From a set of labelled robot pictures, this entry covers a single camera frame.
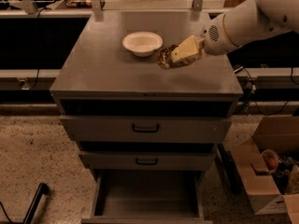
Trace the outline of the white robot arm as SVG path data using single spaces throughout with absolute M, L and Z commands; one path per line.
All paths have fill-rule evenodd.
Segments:
M 172 52 L 173 63 L 222 55 L 250 42 L 299 31 L 299 0 L 247 0 L 204 25 Z

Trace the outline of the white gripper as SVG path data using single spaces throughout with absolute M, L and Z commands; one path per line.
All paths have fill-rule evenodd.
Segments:
M 222 55 L 238 49 L 238 45 L 228 35 L 226 13 L 222 13 L 204 25 L 202 37 L 191 35 L 171 51 L 173 63 L 200 58 L 202 49 L 210 55 Z

